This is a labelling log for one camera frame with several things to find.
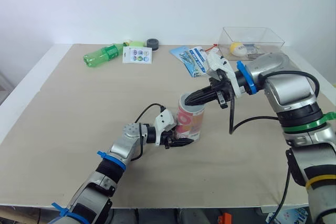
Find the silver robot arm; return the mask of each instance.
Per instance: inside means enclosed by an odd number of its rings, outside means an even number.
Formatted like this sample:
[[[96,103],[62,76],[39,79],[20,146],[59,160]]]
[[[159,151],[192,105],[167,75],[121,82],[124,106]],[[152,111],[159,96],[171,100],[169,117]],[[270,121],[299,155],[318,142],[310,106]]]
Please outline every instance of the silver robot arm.
[[[327,122],[335,113],[324,115],[319,108],[319,86],[314,93],[305,76],[294,74],[299,69],[282,52],[265,54],[246,66],[238,62],[234,74],[228,61],[214,52],[207,63],[211,85],[192,93],[186,105],[217,100],[224,109],[232,93],[239,98],[244,92],[264,90],[291,146],[286,151],[289,169],[295,182],[307,189],[314,223],[336,223],[336,139]]]
[[[112,206],[117,183],[133,158],[136,148],[145,143],[165,145],[165,148],[183,146],[192,142],[187,138],[177,140],[172,129],[176,121],[172,113],[164,109],[153,125],[131,123],[123,128],[122,136],[107,150],[98,152],[102,161],[75,193],[66,208],[52,205],[60,216],[50,223],[103,224]]]

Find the can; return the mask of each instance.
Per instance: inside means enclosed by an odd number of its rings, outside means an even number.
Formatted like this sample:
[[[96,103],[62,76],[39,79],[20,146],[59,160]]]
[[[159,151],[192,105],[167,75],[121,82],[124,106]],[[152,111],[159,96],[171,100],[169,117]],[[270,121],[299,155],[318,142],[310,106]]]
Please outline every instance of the can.
[[[182,94],[178,101],[175,134],[176,138],[190,138],[197,141],[200,139],[205,105],[185,105],[184,101],[190,94]]]

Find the black cable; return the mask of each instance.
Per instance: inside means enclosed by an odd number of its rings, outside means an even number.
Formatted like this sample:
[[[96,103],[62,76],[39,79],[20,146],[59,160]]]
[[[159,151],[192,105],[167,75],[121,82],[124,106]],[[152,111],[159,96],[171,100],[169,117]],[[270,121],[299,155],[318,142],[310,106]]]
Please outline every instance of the black cable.
[[[304,77],[308,77],[310,80],[312,80],[314,82],[314,85],[315,85],[315,96],[317,97],[320,93],[320,83],[319,81],[316,79],[315,76],[309,74],[309,73],[306,73],[306,72],[302,72],[302,71],[278,71],[278,72],[272,72],[272,73],[268,73],[266,75],[259,75],[259,78],[261,79],[261,85],[264,84],[265,80],[268,78],[268,77],[271,77],[271,76],[277,76],[278,74],[298,74],[300,76],[304,76]]]
[[[150,107],[155,106],[155,105],[156,105],[156,106],[159,106],[159,107],[160,107],[160,110],[161,110],[162,108],[164,108],[164,106],[162,106],[162,105],[159,104],[159,103],[152,103],[152,104],[148,105],[147,108],[144,109],[144,110],[141,112],[141,114],[138,116],[138,118],[136,119],[135,123],[138,122],[138,120],[144,115],[144,113],[145,113]]]
[[[247,123],[247,122],[250,122],[250,121],[253,121],[253,120],[257,120],[257,119],[270,119],[270,120],[278,120],[279,119],[276,117],[276,116],[253,116],[252,118],[248,118],[248,119],[245,119],[245,120],[242,120],[240,123],[237,123],[234,127],[233,127],[233,132],[241,125],[243,125],[244,123]]]
[[[137,157],[132,158],[131,161],[139,159],[143,153],[143,136],[142,136],[142,130],[141,130],[141,123],[139,123],[139,134],[140,134],[140,154]]]
[[[139,121],[139,119],[144,115],[144,113],[150,108],[150,107],[153,107],[153,106],[159,106],[160,107],[160,112],[164,111],[166,108],[159,104],[159,103],[152,103],[150,105],[147,106],[147,108],[145,108],[141,114],[138,116],[138,118],[136,119],[135,123],[137,123]],[[143,154],[143,136],[142,136],[142,130],[141,130],[141,123],[139,123],[139,133],[140,133],[140,154],[135,157],[135,158],[132,158],[131,161],[134,161],[134,160],[137,160],[139,159],[142,154]]]
[[[288,185],[289,185],[289,178],[290,178],[290,170],[289,170],[289,167],[288,167],[288,170],[287,170],[287,177],[286,177],[286,184],[285,184],[285,189],[283,191],[283,195],[282,195],[282,199],[281,199],[281,202],[277,208],[277,210],[275,211],[275,213],[273,214],[272,218],[270,218],[268,224],[272,224],[272,222],[275,220],[275,218],[277,217],[278,213],[280,212],[282,206],[283,206],[283,203],[285,202],[285,199],[286,199],[286,195],[287,195],[287,190],[288,190]]]
[[[37,219],[37,224],[40,223],[40,219],[41,219],[41,209],[38,209],[38,219]]]
[[[233,88],[231,87],[229,89],[230,94],[230,123],[229,123],[229,134],[231,135],[234,132],[234,116],[235,116],[235,93],[233,91]]]

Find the green plastic bottle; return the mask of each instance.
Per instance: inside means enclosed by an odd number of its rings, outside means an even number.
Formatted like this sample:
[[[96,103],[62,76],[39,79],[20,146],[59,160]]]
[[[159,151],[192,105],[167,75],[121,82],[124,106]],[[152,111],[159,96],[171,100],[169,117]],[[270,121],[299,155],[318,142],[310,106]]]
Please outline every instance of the green plastic bottle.
[[[105,61],[109,61],[119,55],[122,55],[123,47],[128,44],[112,44],[107,47],[100,48],[95,52],[84,55],[84,61],[89,67],[95,67]]]

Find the yellow cable tie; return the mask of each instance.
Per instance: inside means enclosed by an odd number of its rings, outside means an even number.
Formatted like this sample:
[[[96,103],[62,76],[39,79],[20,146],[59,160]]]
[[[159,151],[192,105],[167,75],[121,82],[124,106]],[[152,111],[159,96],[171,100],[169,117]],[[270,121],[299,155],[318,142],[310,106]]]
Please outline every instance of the yellow cable tie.
[[[317,181],[326,180],[326,179],[336,179],[336,175],[328,174],[328,175],[320,175],[320,176],[316,176],[314,178],[311,178],[306,183],[306,189],[308,190],[308,188],[311,186],[311,184],[313,184]]]

